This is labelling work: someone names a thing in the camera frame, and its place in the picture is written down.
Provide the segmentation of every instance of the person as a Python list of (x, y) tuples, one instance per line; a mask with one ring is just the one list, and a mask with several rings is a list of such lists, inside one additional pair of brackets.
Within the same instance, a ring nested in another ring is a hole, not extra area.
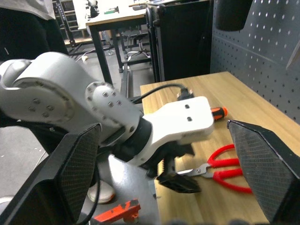
[[(0, 61), (33, 60), (45, 52), (68, 54), (55, 19), (52, 0), (0, 0)], [(96, 184), (88, 197), (95, 201)], [(114, 197), (114, 189), (101, 181), (98, 203)]]

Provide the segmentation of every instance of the mesh panel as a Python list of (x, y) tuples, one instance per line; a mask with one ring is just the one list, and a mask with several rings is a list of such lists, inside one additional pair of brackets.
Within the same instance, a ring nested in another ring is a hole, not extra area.
[(74, 221), (79, 217), (94, 172), (98, 137), (93, 130), (79, 139), (60, 176), (61, 189)]
[(273, 221), (293, 175), (259, 134), (234, 123), (229, 130), (244, 176), (266, 218)]

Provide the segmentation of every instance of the orange screwdriver handle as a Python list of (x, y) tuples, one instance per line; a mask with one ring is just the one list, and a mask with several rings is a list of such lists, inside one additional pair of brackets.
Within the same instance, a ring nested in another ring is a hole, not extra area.
[(227, 116), (228, 111), (225, 107), (217, 107), (211, 109), (212, 116), (214, 117), (214, 120), (219, 120)]

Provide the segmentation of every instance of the gray pegboard wall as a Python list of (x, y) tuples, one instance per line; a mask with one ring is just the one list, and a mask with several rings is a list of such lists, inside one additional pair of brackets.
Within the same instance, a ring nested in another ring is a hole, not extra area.
[(300, 124), (300, 57), (288, 66), (300, 45), (300, 0), (253, 0), (244, 29), (235, 32), (216, 29), (218, 1), (210, 72), (229, 71)]

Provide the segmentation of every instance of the wooden tabletop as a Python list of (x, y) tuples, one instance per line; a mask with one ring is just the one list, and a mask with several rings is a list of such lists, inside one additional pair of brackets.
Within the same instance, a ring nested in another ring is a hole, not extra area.
[[(227, 120), (231, 119), (257, 124), (274, 131), (300, 156), (300, 126), (230, 73), (222, 72), (148, 84), (141, 86), (141, 93), (144, 94), (166, 83), (182, 83), (193, 90), (195, 96), (205, 96), (211, 107), (225, 106), (228, 109), (226, 119), (215, 122), (209, 140), (192, 144), (194, 157), (183, 156), (176, 160), (176, 170), (199, 167), (216, 149), (231, 144), (233, 141), (226, 128)], [(166, 103), (176, 101), (178, 92), (178, 88), (166, 88), (146, 97), (142, 101), (144, 113), (153, 113)], [(220, 158), (237, 157), (234, 152), (222, 156)], [(253, 195), (231, 191), (212, 179), (202, 177), (195, 179), (202, 189), (202, 192), (197, 194), (179, 194), (159, 185), (156, 181), (157, 203), (162, 223), (174, 218), (185, 220), (189, 224), (211, 222), (224, 225), (236, 218), (244, 219), (251, 224), (267, 222)], [(228, 181), (237, 185), (247, 185), (243, 177)]]
[(97, 17), (86, 22), (87, 26), (99, 25), (104, 23), (113, 23), (125, 20), (143, 18), (145, 9), (134, 11), (131, 7), (120, 8), (120, 13), (99, 14)]

